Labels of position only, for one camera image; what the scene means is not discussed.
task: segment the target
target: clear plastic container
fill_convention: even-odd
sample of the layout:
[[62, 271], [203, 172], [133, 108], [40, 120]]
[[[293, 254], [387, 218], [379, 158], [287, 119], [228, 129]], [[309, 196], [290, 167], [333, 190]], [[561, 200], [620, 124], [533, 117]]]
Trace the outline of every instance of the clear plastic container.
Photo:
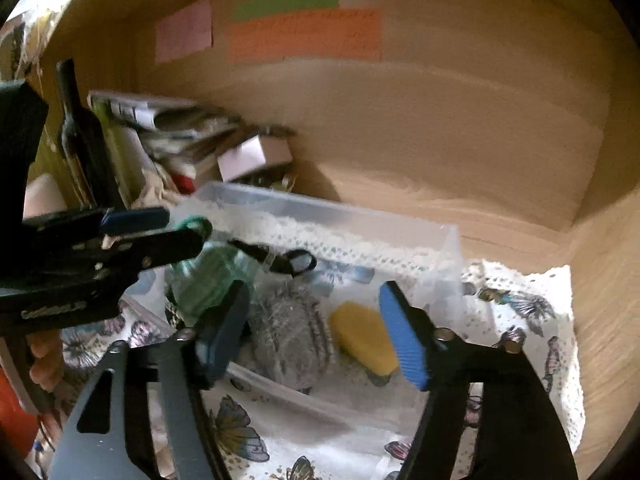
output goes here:
[[[454, 225], [220, 182], [207, 184], [175, 208], [172, 223], [194, 214], [207, 216], [214, 229], [248, 243], [309, 250], [327, 269], [319, 286], [332, 290], [327, 296], [329, 309], [344, 301], [379, 309], [380, 285], [396, 280], [409, 301], [426, 309], [437, 326], [463, 332], [463, 259]], [[332, 274], [332, 266], [341, 264], [356, 269], [353, 283]], [[389, 387], [382, 387], [370, 374], [352, 373], [359, 366], [342, 356], [308, 396], [294, 391], [290, 396], [318, 408], [337, 406], [347, 413], [357, 412], [367, 420], [378, 420], [381, 428], [411, 435], [426, 394], [415, 390], [399, 373], [392, 376]], [[237, 367], [231, 370], [236, 378], [242, 375]], [[253, 383], [252, 377], [244, 379]], [[274, 392], [281, 389], [274, 384]]]

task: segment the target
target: wine bottle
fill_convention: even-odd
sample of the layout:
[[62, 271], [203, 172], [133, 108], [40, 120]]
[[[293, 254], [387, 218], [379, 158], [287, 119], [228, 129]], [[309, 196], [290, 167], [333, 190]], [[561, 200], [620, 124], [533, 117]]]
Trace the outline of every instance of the wine bottle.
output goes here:
[[59, 145], [81, 202], [124, 209], [100, 121], [80, 102], [73, 59], [56, 66], [64, 120]]

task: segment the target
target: orange object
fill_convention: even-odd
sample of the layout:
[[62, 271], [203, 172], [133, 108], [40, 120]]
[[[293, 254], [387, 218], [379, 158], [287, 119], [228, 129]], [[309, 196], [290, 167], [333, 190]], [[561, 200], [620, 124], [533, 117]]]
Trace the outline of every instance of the orange object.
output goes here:
[[0, 428], [9, 443], [26, 457], [38, 433], [38, 417], [29, 415], [20, 406], [4, 372], [0, 368]]
[[233, 62], [265, 62], [287, 57], [333, 57], [379, 61], [379, 9], [298, 10], [231, 26]]

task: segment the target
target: pink box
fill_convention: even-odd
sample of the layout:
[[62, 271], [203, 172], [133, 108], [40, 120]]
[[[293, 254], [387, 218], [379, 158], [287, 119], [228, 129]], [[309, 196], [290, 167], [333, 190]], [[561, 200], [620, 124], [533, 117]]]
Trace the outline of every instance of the pink box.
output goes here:
[[293, 160], [286, 139], [255, 136], [218, 157], [223, 182]]

